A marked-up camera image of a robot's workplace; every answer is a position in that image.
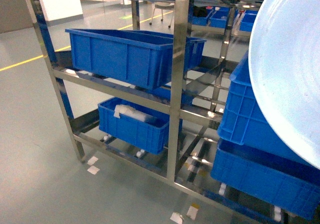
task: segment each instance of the chair leg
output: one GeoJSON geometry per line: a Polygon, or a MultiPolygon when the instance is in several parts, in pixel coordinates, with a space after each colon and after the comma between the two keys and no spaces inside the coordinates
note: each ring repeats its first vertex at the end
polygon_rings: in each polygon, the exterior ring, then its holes
{"type": "Polygon", "coordinates": [[[171,28],[171,24],[172,24],[172,20],[174,19],[174,15],[175,15],[175,12],[173,11],[172,16],[171,16],[170,25],[168,25],[168,28],[171,28]]]}
{"type": "Polygon", "coordinates": [[[154,18],[155,10],[156,10],[156,8],[153,8],[153,12],[152,12],[152,16],[151,16],[151,22],[149,23],[150,26],[152,25],[152,19],[154,18]]]}

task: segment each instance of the white chair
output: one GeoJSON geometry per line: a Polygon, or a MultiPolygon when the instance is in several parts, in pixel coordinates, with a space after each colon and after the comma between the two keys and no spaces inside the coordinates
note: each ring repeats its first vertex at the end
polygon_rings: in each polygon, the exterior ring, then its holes
{"type": "Polygon", "coordinates": [[[170,25],[168,25],[168,28],[171,28],[171,23],[172,23],[172,20],[174,19],[174,15],[175,15],[175,12],[174,12],[175,11],[175,4],[174,3],[168,3],[168,2],[155,2],[154,3],[152,17],[151,17],[151,22],[149,23],[150,26],[152,25],[152,20],[154,18],[156,9],[160,9],[161,10],[161,15],[162,15],[161,22],[163,22],[163,20],[164,20],[164,11],[163,10],[173,10],[171,21],[170,21],[170,25]]]}

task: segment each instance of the blue crate in background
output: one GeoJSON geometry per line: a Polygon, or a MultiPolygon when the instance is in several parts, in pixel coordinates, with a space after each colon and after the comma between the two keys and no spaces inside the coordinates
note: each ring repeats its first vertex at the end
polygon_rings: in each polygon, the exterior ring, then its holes
{"type": "Polygon", "coordinates": [[[211,177],[311,220],[320,202],[320,171],[220,139],[211,177]]]}
{"type": "Polygon", "coordinates": [[[246,10],[244,14],[258,15],[258,11],[257,10],[246,10]]]}
{"type": "Polygon", "coordinates": [[[229,9],[227,11],[217,10],[210,18],[210,27],[225,28],[227,24],[229,9]]]}
{"type": "Polygon", "coordinates": [[[250,76],[248,52],[230,75],[231,84],[218,135],[238,145],[246,145],[309,165],[274,132],[256,101],[250,76]]]}
{"type": "Polygon", "coordinates": [[[256,17],[257,17],[257,15],[247,14],[247,12],[245,12],[245,14],[241,20],[239,30],[244,31],[244,32],[251,32],[252,28],[254,27],[256,17]]]}
{"type": "MultiPolygon", "coordinates": [[[[173,35],[120,30],[66,29],[73,66],[153,90],[171,81],[173,35]]],[[[184,71],[198,66],[206,40],[187,38],[184,71]]]]}
{"type": "Polygon", "coordinates": [[[194,16],[192,18],[192,24],[194,25],[198,25],[198,26],[206,26],[208,24],[208,21],[211,17],[211,15],[214,13],[214,8],[212,9],[207,9],[207,16],[206,17],[197,17],[197,16],[194,16]]]}
{"type": "Polygon", "coordinates": [[[98,105],[99,129],[120,140],[130,143],[152,154],[163,151],[169,138],[169,115],[150,108],[122,100],[111,98],[98,105]],[[128,105],[136,110],[156,117],[155,123],[146,123],[120,114],[114,117],[116,105],[128,105]]]}

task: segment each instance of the metal shelf frame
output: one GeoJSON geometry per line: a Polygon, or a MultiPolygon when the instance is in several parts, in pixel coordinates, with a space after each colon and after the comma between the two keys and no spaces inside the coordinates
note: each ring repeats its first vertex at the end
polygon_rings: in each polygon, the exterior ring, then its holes
{"type": "MultiPolygon", "coordinates": [[[[148,94],[141,89],[133,89],[120,84],[115,84],[108,81],[105,76],[94,74],[90,75],[81,70],[74,69],[70,51],[54,51],[40,1],[25,1],[29,7],[29,12],[33,20],[33,26],[38,41],[40,44],[44,43],[44,45],[40,45],[44,61],[61,107],[73,148],[77,158],[81,162],[85,162],[87,159],[83,148],[83,144],[85,144],[112,158],[125,162],[132,167],[139,168],[140,171],[145,172],[146,174],[227,213],[246,216],[261,223],[284,223],[284,220],[287,219],[285,214],[283,215],[284,218],[282,218],[282,220],[274,220],[272,215],[266,216],[255,210],[247,208],[237,200],[231,200],[225,195],[221,195],[195,185],[193,181],[196,177],[196,173],[191,172],[187,180],[182,180],[180,177],[178,178],[179,171],[187,159],[191,157],[191,154],[200,139],[203,139],[204,142],[198,155],[193,156],[193,159],[196,161],[197,167],[200,165],[208,165],[208,163],[201,160],[204,153],[211,147],[214,147],[211,143],[214,143],[215,141],[204,138],[204,134],[207,128],[216,130],[221,122],[222,113],[217,112],[216,107],[217,104],[224,103],[218,101],[219,92],[220,90],[228,90],[228,88],[221,86],[222,79],[223,77],[228,76],[228,74],[231,73],[237,65],[236,62],[226,60],[231,36],[234,35],[233,26],[236,9],[243,9],[245,8],[244,6],[248,5],[251,8],[258,9],[263,0],[219,0],[221,6],[230,7],[226,27],[224,30],[219,30],[220,34],[223,35],[220,55],[219,58],[207,56],[202,58],[202,63],[200,67],[196,68],[196,71],[203,72],[203,74],[197,79],[188,79],[183,73],[186,37],[191,35],[193,27],[192,13],[195,0],[174,0],[174,40],[170,102],[153,96],[152,94],[148,94]],[[87,132],[99,125],[98,110],[96,109],[80,117],[74,118],[64,81],[69,81],[169,114],[169,144],[167,150],[164,151],[163,161],[166,163],[166,168],[160,168],[155,164],[145,161],[144,158],[137,158],[132,153],[126,153],[116,147],[113,147],[111,143],[115,138],[105,142],[101,139],[89,136],[87,132]],[[207,87],[213,87],[212,98],[199,96],[207,87]],[[186,95],[210,101],[210,108],[206,109],[195,105],[182,106],[182,92],[186,95]],[[181,147],[181,133],[178,131],[180,119],[202,126],[200,132],[195,134],[193,141],[187,148],[185,148],[184,151],[182,151],[181,147]]],[[[131,1],[133,29],[139,30],[139,2],[138,0],[131,1]]]]}

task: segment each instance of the rack leg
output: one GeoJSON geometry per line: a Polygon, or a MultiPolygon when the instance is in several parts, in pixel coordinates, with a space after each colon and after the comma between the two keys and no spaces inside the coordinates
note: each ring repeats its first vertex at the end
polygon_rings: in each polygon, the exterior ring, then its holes
{"type": "MultiPolygon", "coordinates": [[[[223,35],[222,46],[221,46],[220,57],[219,57],[219,65],[224,65],[227,57],[228,48],[231,41],[232,29],[234,26],[235,14],[236,14],[236,8],[233,7],[229,11],[228,19],[226,21],[226,27],[224,29],[224,35],[223,35]]],[[[213,100],[218,100],[219,93],[220,93],[219,87],[221,86],[222,78],[223,78],[223,72],[221,72],[220,75],[215,80],[214,85],[217,87],[214,87],[213,89],[213,94],[212,94],[213,100]]],[[[216,107],[217,107],[217,103],[213,102],[211,103],[210,110],[212,112],[215,112],[216,107]]]]}
{"type": "Polygon", "coordinates": [[[133,30],[140,30],[139,1],[131,1],[133,30]]]}
{"type": "Polygon", "coordinates": [[[186,36],[191,34],[194,0],[175,0],[167,179],[175,181],[186,36]]]}
{"type": "Polygon", "coordinates": [[[154,15],[155,15],[155,11],[156,11],[156,7],[153,8],[153,12],[152,12],[152,16],[151,16],[151,21],[150,21],[150,26],[152,25],[152,20],[154,19],[154,15]]]}
{"type": "Polygon", "coordinates": [[[80,142],[74,139],[74,134],[70,125],[70,120],[74,119],[71,105],[69,102],[68,94],[65,84],[62,79],[56,78],[53,73],[53,66],[56,65],[57,57],[55,54],[54,46],[51,41],[48,26],[39,0],[25,0],[28,10],[33,22],[33,27],[38,38],[39,45],[42,50],[43,58],[47,66],[53,88],[58,99],[61,112],[71,138],[73,148],[77,158],[83,162],[85,152],[80,142]]]}

